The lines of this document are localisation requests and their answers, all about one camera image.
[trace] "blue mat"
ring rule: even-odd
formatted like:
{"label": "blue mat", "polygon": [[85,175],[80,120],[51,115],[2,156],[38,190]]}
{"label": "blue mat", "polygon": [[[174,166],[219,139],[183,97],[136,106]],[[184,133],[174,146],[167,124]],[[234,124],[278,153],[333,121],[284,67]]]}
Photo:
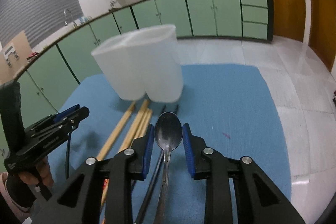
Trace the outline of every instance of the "blue mat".
{"label": "blue mat", "polygon": [[[203,137],[209,147],[224,156],[239,159],[251,156],[290,200],[291,180],[287,146],[277,110],[268,87],[256,67],[243,65],[183,66],[184,91],[178,116],[188,122],[194,135]],[[129,106],[119,99],[103,75],[85,79],[66,101],[62,110],[79,103],[90,115],[73,133],[70,163],[78,168],[96,156]],[[167,106],[173,111],[175,104]],[[162,104],[151,103],[155,124]],[[109,157],[114,156],[130,127],[123,130]],[[66,144],[49,155],[55,190],[65,181]],[[134,219],[147,190],[160,148],[154,144],[150,173],[138,182],[132,194]],[[205,181],[193,181],[187,171],[184,148],[173,151],[165,223],[203,223]],[[153,223],[160,183],[157,184],[144,223]]]}

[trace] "faucet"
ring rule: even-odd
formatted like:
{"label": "faucet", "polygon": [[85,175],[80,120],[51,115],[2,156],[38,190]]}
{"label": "faucet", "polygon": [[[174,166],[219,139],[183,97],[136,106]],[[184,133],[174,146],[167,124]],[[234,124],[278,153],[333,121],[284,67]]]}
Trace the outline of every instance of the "faucet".
{"label": "faucet", "polygon": [[67,11],[70,13],[70,16],[71,16],[71,19],[72,19],[72,22],[73,22],[73,27],[74,28],[77,28],[77,24],[76,22],[74,21],[74,18],[72,16],[72,13],[69,9],[64,9],[63,13],[64,13],[64,18],[65,18],[65,25],[68,25],[68,22],[67,22]]}

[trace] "white plastic container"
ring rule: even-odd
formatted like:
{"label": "white plastic container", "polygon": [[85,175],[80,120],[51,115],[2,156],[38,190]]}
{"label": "white plastic container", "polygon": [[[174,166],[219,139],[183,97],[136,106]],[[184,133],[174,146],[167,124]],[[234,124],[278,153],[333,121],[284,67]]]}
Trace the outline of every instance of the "white plastic container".
{"label": "white plastic container", "polygon": [[145,95],[139,67],[135,65],[127,48],[132,32],[107,39],[91,55],[106,79],[123,100],[139,100]]}
{"label": "white plastic container", "polygon": [[176,102],[183,89],[183,77],[177,54],[176,27],[159,25],[133,32],[130,54],[141,66],[142,81],[154,102]]}
{"label": "white plastic container", "polygon": [[146,92],[155,102],[176,102],[183,89],[172,24],[143,28],[105,41],[91,52],[115,92],[138,100]]}

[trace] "spoon handle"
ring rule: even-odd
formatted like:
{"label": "spoon handle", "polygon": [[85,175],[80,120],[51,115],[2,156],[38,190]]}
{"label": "spoon handle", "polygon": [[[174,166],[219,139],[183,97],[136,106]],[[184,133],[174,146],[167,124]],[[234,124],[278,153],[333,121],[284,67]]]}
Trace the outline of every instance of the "spoon handle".
{"label": "spoon handle", "polygon": [[160,192],[160,197],[159,197],[159,203],[157,204],[154,224],[161,224],[163,221],[163,217],[165,215],[165,201],[166,201],[166,193],[168,189],[170,154],[171,154],[170,151],[165,152],[164,166],[163,166],[163,172],[162,172],[161,192]]}

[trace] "hand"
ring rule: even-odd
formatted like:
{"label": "hand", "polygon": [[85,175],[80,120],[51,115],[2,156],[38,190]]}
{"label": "hand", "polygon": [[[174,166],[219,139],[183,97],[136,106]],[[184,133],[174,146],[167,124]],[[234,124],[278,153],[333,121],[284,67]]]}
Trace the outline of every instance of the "hand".
{"label": "hand", "polygon": [[[38,172],[40,173],[42,177],[43,184],[45,186],[52,187],[54,184],[54,180],[53,180],[53,177],[51,176],[50,166],[48,163],[48,157],[45,157],[41,162],[39,162],[36,165],[36,169],[38,170]],[[19,177],[24,183],[28,185],[39,183],[39,180],[29,172],[20,172]]]}

